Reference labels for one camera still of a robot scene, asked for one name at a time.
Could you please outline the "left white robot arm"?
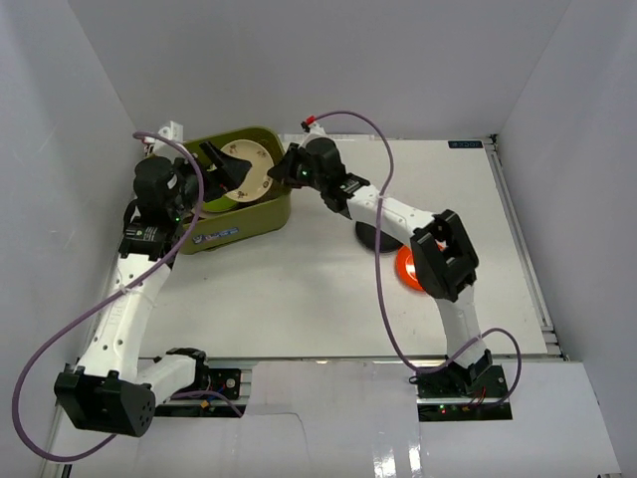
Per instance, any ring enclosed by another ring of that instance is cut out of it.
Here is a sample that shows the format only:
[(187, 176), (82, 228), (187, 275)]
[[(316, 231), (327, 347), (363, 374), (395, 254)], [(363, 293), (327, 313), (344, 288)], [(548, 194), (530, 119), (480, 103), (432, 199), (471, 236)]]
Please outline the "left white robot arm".
[(91, 343), (72, 371), (58, 375), (54, 393), (80, 430), (133, 437), (150, 426), (158, 405), (184, 392), (198, 397), (210, 385), (206, 354), (172, 349), (139, 369), (138, 356), (155, 300), (172, 271), (182, 222), (199, 202), (216, 200), (244, 182), (251, 164), (202, 145), (213, 166), (183, 156), (151, 156), (134, 169), (133, 192), (105, 307)]

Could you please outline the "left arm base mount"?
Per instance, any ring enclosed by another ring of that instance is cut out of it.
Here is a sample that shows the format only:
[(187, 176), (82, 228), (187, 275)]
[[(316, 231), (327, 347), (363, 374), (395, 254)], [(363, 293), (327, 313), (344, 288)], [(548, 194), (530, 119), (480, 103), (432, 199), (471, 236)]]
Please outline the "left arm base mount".
[(165, 418), (240, 418), (242, 371), (239, 368), (211, 368), (205, 381), (206, 393), (188, 394), (155, 408), (156, 417)]

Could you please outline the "black glossy plate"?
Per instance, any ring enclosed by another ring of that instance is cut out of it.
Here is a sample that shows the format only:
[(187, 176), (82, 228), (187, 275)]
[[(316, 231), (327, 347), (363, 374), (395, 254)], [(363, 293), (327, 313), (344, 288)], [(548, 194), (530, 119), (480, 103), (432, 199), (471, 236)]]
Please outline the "black glossy plate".
[[(376, 229), (374, 226), (356, 222), (354, 225), (354, 234), (358, 242), (367, 250), (375, 251), (375, 236)], [(397, 239), (391, 237), (385, 232), (380, 232), (379, 238), (379, 253), (388, 254), (398, 251), (403, 244)]]

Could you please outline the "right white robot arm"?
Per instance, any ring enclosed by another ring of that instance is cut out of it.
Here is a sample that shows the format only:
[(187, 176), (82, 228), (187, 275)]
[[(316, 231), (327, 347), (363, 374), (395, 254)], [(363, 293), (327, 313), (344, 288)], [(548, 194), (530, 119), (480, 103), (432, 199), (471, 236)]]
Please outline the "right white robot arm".
[(446, 337), (444, 365), (415, 369), (470, 397), (486, 383), (492, 354), (482, 338), (474, 300), (479, 259), (457, 213), (419, 210), (389, 198), (369, 180), (348, 172), (334, 141), (317, 136), (290, 144), (269, 170), (292, 188), (319, 192), (326, 207), (399, 241), (412, 253), (417, 282), (438, 308)]

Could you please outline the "lime green plate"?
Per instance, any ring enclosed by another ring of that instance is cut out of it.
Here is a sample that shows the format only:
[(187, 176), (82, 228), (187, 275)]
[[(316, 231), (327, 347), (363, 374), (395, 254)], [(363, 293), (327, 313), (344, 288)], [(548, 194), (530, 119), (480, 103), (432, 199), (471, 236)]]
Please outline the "lime green plate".
[(232, 198), (223, 196), (219, 199), (215, 199), (209, 202), (205, 202), (202, 205), (202, 210), (206, 213), (217, 214), (224, 213), (235, 209), (239, 203)]

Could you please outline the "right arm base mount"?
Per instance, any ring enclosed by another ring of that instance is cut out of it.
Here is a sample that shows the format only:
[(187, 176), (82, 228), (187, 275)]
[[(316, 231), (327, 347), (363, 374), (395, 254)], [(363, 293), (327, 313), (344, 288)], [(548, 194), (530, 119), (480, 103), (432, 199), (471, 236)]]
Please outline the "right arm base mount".
[(416, 388), (420, 423), (510, 421), (513, 412), (508, 401), (496, 405), (508, 391), (504, 370), (492, 365), (478, 381), (466, 388), (446, 376), (412, 375)]

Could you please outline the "orange glossy plate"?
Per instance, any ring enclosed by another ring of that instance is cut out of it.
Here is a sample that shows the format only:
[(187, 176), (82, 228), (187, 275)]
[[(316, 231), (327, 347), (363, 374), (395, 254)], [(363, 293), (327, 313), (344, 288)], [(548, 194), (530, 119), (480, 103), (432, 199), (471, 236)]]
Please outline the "orange glossy plate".
[(424, 293), (424, 289), (416, 277), (412, 252), (407, 246), (402, 246), (397, 251), (394, 259), (394, 271), (403, 286), (414, 292)]

